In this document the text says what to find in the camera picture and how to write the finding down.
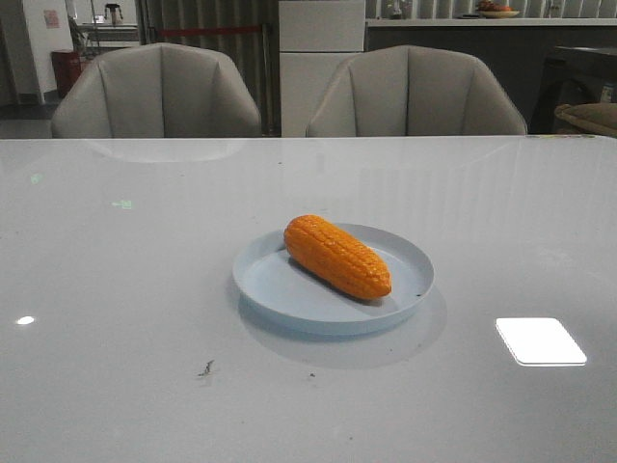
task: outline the glossy tabletop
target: glossy tabletop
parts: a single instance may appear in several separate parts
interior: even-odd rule
[[[304,213],[413,242],[431,292],[265,320],[234,259]],[[0,461],[614,463],[616,281],[614,139],[2,141]],[[510,317],[586,362],[520,364]]]

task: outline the wall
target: wall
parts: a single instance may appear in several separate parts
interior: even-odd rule
[[[135,11],[135,2],[133,0],[94,0],[94,13],[105,14],[105,4],[117,3],[122,10],[122,16],[124,24],[137,24],[137,14]],[[75,12],[77,13],[77,24],[92,23],[92,5],[90,0],[73,0],[75,5]],[[111,24],[111,16],[107,13],[106,23]]]
[[[32,56],[39,80],[40,102],[48,92],[56,90],[56,77],[51,64],[51,52],[54,50],[72,50],[73,42],[68,28],[67,7],[65,0],[22,0],[26,28],[30,37]],[[59,27],[47,29],[43,12],[55,10],[58,14]]]
[[[1,0],[0,21],[15,90],[18,95],[31,95],[36,98],[39,94],[39,82],[21,0]]]

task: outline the orange corn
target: orange corn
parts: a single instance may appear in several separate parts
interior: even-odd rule
[[[388,266],[377,253],[322,217],[296,217],[284,241],[298,263],[351,296],[375,299],[391,292]]]

